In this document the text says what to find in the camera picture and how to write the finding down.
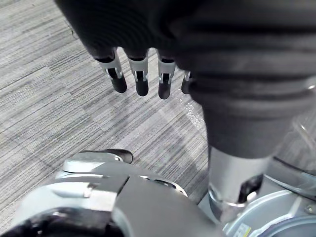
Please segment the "striped carpet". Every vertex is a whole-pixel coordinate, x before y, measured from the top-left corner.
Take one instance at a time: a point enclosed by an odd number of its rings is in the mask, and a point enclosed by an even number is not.
[[[181,93],[183,72],[176,70],[170,98],[160,100],[151,50],[150,91],[140,97],[118,52],[124,94],[112,89],[52,0],[0,1],[0,233],[21,198],[81,150],[131,150],[135,165],[177,182],[193,201],[205,194],[205,128],[200,107]]]

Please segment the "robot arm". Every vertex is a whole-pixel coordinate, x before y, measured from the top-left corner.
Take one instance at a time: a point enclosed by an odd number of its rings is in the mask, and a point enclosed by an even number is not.
[[[159,52],[159,96],[174,62],[191,72],[203,107],[209,191],[229,221],[258,193],[270,157],[292,118],[313,103],[316,3],[225,0],[56,0],[92,57],[124,92],[117,46],[138,94],[148,92],[147,49]]]

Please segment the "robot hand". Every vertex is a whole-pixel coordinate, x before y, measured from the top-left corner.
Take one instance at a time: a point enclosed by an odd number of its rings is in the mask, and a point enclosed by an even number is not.
[[[84,151],[20,203],[2,237],[223,237],[176,183],[129,163],[126,150]]]

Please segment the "warning label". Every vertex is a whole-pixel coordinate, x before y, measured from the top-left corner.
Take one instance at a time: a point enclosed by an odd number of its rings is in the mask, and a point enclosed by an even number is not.
[[[250,233],[251,227],[247,226],[246,224],[242,223],[239,228],[237,229],[234,237],[247,237]]]

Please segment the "gray carpet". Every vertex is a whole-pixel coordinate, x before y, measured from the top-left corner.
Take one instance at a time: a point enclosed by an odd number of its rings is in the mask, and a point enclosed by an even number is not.
[[[140,97],[120,49],[119,56],[125,94],[112,89],[51,0],[0,1],[0,232],[25,194],[84,149],[131,150],[135,165],[177,182],[193,201],[202,198],[205,129],[200,107],[180,91],[183,72],[176,70],[170,98],[160,100],[151,50],[150,91]]]

